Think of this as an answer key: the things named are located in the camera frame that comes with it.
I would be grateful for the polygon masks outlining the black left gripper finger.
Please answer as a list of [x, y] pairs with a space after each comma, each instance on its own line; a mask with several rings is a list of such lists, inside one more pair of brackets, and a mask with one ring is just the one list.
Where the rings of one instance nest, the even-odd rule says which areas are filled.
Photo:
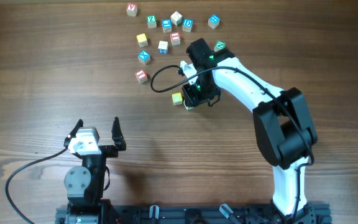
[[118, 151], [125, 151], [126, 150], [126, 141], [121, 131], [121, 126], [119, 122], [119, 118], [115, 117], [114, 122], [112, 124], [111, 129], [112, 140], [114, 141], [114, 145]]
[[71, 130], [71, 132], [67, 135], [67, 137], [64, 140], [63, 146], [68, 147], [70, 144], [70, 141], [76, 136], [78, 130], [83, 127], [83, 120], [79, 119], [76, 123], [75, 127]]

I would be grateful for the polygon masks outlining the yellow O letter block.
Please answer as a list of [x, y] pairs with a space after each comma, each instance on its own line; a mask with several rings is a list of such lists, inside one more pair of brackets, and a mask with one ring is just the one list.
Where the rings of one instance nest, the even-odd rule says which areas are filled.
[[181, 93], [174, 93], [172, 94], [172, 101], [173, 104], [176, 105], [181, 105], [183, 103], [183, 98]]

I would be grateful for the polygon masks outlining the red I letter block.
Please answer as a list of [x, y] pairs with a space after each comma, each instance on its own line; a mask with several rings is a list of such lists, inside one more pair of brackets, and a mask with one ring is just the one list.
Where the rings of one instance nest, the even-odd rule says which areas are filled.
[[135, 73], [135, 76], [139, 83], [144, 83], [148, 80], [148, 75], [144, 70], [139, 70]]

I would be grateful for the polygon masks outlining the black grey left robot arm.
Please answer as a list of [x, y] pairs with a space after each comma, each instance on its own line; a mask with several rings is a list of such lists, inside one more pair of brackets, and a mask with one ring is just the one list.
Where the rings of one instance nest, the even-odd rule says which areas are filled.
[[64, 146], [81, 159], [82, 164], [70, 169], [65, 176], [68, 205], [66, 209], [56, 210], [55, 223], [122, 223], [111, 201], [103, 198], [103, 192], [110, 186], [109, 182], [104, 182], [105, 175], [109, 174], [106, 160], [116, 158], [120, 151], [126, 150], [117, 117], [114, 118], [111, 133], [114, 143], [100, 146], [97, 129], [84, 127], [83, 120], [79, 119], [65, 138]]

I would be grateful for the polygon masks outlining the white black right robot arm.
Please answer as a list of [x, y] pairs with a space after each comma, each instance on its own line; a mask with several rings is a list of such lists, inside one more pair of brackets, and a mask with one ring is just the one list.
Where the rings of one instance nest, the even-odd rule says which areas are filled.
[[295, 216], [307, 201], [305, 168], [314, 162], [317, 134], [302, 92], [283, 90], [262, 80], [228, 49], [210, 49], [203, 38], [186, 49], [191, 63], [181, 62], [187, 78], [182, 90], [187, 108], [213, 106], [228, 91], [253, 115], [257, 146], [273, 168], [273, 204], [284, 216]]

